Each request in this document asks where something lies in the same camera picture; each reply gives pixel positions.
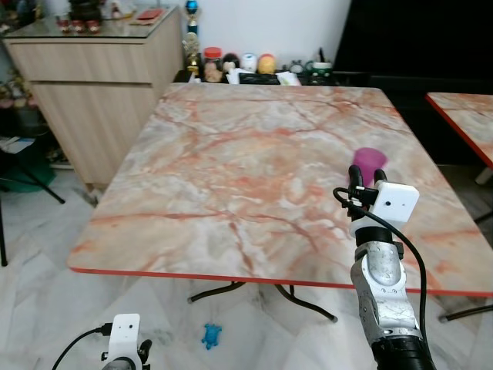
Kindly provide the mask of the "purple plastic cup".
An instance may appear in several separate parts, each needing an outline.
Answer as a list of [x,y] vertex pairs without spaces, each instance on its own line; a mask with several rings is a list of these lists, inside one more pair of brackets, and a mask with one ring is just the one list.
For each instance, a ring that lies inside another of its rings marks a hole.
[[387,155],[384,155],[384,152],[370,147],[357,149],[352,159],[352,165],[359,168],[362,184],[366,187],[373,186],[374,173],[376,170],[384,169],[387,162]]

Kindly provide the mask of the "blue toy turtle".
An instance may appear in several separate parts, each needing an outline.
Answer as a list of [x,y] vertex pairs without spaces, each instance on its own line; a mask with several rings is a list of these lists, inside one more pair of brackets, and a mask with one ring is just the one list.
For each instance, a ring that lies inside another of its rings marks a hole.
[[200,342],[202,343],[202,345],[204,345],[204,348],[206,348],[206,350],[211,350],[219,344],[219,336],[221,335],[222,331],[222,325],[206,323],[203,326],[203,335]]

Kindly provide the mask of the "marble pattern folding table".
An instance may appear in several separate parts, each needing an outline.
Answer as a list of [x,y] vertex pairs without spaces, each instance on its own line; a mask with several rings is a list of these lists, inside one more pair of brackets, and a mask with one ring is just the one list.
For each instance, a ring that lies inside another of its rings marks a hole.
[[380,89],[172,84],[70,251],[80,274],[351,287],[355,240],[332,190],[354,152],[416,187],[404,233],[428,292],[489,297],[490,244]]

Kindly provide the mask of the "red edged marble table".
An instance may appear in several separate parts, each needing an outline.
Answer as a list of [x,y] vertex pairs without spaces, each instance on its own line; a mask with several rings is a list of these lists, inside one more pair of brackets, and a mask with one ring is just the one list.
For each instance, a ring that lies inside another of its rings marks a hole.
[[493,95],[427,92],[426,99],[493,168]]

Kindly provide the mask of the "green mug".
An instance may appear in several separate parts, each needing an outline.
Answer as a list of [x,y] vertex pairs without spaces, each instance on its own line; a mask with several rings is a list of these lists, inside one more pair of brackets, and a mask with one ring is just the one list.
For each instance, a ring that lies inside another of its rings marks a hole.
[[327,61],[314,61],[311,63],[309,81],[311,85],[330,86],[332,65]]

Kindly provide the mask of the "black tv unit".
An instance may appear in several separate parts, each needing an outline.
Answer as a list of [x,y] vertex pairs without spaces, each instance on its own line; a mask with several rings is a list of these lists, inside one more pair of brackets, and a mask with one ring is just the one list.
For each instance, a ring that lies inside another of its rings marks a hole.
[[334,78],[381,89],[435,163],[479,166],[426,95],[493,93],[490,9],[482,0],[353,0]]

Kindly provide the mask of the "orange round figurine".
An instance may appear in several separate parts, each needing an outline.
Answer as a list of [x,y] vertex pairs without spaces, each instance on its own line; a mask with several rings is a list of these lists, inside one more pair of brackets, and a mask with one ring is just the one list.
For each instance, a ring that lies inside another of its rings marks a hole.
[[276,57],[273,54],[265,53],[258,57],[257,73],[273,75],[277,71]]

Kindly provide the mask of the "white round figurine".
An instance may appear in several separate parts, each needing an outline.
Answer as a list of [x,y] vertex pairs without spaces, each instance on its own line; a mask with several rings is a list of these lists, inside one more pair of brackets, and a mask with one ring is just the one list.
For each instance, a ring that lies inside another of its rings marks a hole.
[[258,57],[253,53],[244,53],[240,57],[239,68],[247,73],[256,73],[258,64]]

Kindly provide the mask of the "dark brown figurine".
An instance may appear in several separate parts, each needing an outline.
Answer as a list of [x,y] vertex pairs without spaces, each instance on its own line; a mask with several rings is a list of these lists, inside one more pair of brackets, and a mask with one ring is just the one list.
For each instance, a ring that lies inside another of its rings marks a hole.
[[222,58],[222,70],[226,74],[226,78],[231,81],[239,80],[239,71],[237,68],[240,66],[239,56],[235,53],[227,53]]

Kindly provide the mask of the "red lidded jar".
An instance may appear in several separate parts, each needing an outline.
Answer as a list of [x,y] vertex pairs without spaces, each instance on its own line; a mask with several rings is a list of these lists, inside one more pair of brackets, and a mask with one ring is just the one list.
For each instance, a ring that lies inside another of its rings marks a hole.
[[205,47],[202,53],[202,80],[207,83],[221,83],[224,78],[223,52],[220,47]]

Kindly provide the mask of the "black metal stand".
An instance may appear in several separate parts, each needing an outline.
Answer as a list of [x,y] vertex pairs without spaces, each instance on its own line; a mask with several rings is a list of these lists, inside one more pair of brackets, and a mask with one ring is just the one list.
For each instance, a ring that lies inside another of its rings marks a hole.
[[[15,183],[24,183],[29,186],[36,186],[42,188],[50,197],[57,200],[60,204],[64,204],[60,195],[54,193],[52,188],[47,186],[47,183],[43,183],[42,180],[39,179],[24,163],[20,162],[15,153],[8,152],[3,145],[0,145],[0,175],[6,173],[10,168],[16,168],[21,170],[21,172],[29,178],[28,182],[19,179],[10,179],[10,177],[0,177],[0,180],[4,180],[4,182],[15,182]],[[2,203],[0,202],[0,267],[7,267],[9,264],[9,260],[7,257],[6,251],[6,240],[5,240],[5,232],[3,226],[3,213],[2,213]]]

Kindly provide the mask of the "green plastic basin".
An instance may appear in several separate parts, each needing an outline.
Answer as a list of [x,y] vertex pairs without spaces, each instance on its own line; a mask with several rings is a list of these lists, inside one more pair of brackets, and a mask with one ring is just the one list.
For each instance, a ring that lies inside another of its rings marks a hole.
[[[48,185],[52,183],[55,173],[50,168],[46,159],[43,158],[43,155],[18,153],[17,156],[20,162],[24,163],[43,183],[47,183]],[[10,179],[19,179],[25,182],[29,181],[29,178],[21,170],[16,168],[10,168],[6,173],[0,175],[0,177],[10,177]],[[0,190],[5,191],[5,193],[38,193],[38,191],[42,191],[42,188],[33,186],[32,184],[4,182],[4,180],[0,180]]]

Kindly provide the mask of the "red flat packet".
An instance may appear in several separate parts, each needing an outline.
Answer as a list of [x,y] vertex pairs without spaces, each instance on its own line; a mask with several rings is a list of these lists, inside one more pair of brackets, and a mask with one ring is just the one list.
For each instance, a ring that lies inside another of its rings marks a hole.
[[155,24],[155,22],[157,22],[159,18],[162,17],[162,15],[165,15],[165,13],[165,10],[163,10],[162,8],[144,9],[134,18],[134,20],[131,22],[131,25]]

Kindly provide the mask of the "light wooden cabinet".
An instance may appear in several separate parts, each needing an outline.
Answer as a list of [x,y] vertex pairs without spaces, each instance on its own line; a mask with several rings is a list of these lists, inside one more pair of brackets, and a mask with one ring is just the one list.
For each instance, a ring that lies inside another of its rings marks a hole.
[[63,34],[47,17],[4,39],[86,187],[109,186],[182,69],[182,17],[165,6],[152,25],[106,21],[95,35]]

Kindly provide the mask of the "red small ornaments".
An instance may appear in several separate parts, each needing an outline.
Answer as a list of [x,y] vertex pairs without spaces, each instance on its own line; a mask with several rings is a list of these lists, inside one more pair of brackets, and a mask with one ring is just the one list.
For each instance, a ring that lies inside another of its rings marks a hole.
[[57,15],[55,23],[64,35],[98,35],[102,31],[99,17],[72,18],[70,15]]

